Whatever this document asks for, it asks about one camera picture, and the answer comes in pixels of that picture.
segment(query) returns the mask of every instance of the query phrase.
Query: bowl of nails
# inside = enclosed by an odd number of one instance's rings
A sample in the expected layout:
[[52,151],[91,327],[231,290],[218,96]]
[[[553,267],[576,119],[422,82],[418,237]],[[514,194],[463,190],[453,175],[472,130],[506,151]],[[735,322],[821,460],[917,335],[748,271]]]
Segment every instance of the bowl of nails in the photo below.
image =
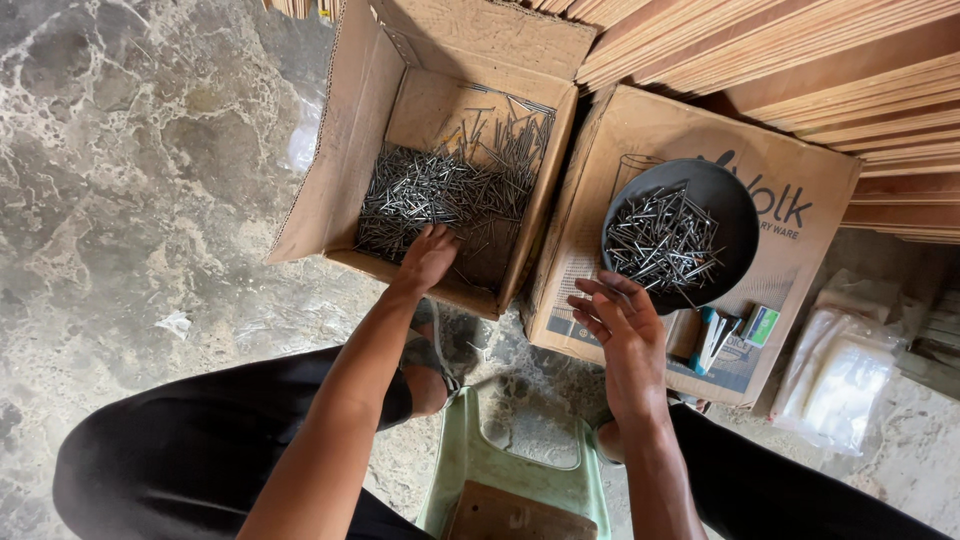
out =
[[759,220],[750,193],[724,167],[671,160],[632,179],[613,199],[602,263],[642,285],[657,313],[720,298],[754,261]]

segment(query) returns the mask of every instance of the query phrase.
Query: green plastic stool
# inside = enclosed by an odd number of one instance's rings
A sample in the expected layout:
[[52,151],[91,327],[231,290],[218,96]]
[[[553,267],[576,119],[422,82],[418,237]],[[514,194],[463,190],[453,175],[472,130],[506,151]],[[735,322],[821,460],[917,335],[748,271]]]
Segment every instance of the green plastic stool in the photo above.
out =
[[578,420],[576,439],[580,455],[577,464],[569,469],[502,451],[480,432],[477,393],[465,386],[444,412],[437,469],[417,527],[439,539],[447,516],[452,515],[452,508],[460,500],[464,482],[471,479],[589,518],[597,524],[597,539],[609,540],[607,503],[589,433],[587,423]]

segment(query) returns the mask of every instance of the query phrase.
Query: black bowl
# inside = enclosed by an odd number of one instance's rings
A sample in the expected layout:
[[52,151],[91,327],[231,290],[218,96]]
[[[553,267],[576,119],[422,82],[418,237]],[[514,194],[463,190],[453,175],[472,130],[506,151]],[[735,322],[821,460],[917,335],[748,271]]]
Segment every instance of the black bowl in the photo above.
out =
[[[604,218],[600,246],[603,267],[612,270],[613,265],[606,250],[607,227],[624,202],[628,199],[642,199],[660,187],[680,187],[687,181],[687,199],[708,210],[718,223],[713,248],[726,246],[726,249],[717,255],[723,266],[714,274],[714,282],[701,288],[684,290],[690,301],[700,307],[727,294],[743,279],[754,261],[756,246],[760,240],[760,222],[756,217],[754,201],[747,188],[732,172],[716,163],[696,159],[671,160],[644,171],[625,185],[613,199],[610,209],[607,210],[607,217]],[[676,292],[651,294],[650,299],[660,315],[690,307],[690,302]]]

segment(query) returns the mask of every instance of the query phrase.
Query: person's right hand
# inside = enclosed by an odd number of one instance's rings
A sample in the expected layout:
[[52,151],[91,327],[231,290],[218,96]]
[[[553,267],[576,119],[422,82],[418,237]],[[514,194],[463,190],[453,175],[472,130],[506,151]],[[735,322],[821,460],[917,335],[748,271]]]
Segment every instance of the person's right hand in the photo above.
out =
[[394,283],[410,287],[422,296],[430,287],[440,282],[457,257],[460,240],[453,229],[443,223],[424,225],[420,235],[410,245],[403,257]]
[[601,270],[600,282],[577,280],[592,300],[570,296],[573,317],[603,345],[607,401],[626,419],[666,410],[666,331],[650,296],[627,278]]

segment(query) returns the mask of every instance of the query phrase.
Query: concrete floor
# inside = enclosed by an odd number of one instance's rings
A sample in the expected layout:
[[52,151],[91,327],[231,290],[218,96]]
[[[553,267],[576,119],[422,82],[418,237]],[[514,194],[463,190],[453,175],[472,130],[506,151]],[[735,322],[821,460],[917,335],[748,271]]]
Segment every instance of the concrete floor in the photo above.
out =
[[[85,415],[169,380],[342,343],[383,285],[319,258],[262,263],[300,179],[287,144],[301,99],[321,98],[328,26],[254,0],[2,6],[0,538],[71,538],[50,485]],[[823,279],[845,258],[872,268],[862,239],[838,236]],[[192,321],[185,340],[154,326],[178,310]],[[513,309],[498,324],[444,309],[444,322],[488,437],[570,463],[571,419],[602,410],[603,371],[531,347]],[[709,416],[960,534],[955,402],[894,377],[859,458],[764,414]],[[433,417],[377,437],[366,485],[406,517],[438,435]],[[629,538],[623,472],[604,480],[614,536]]]

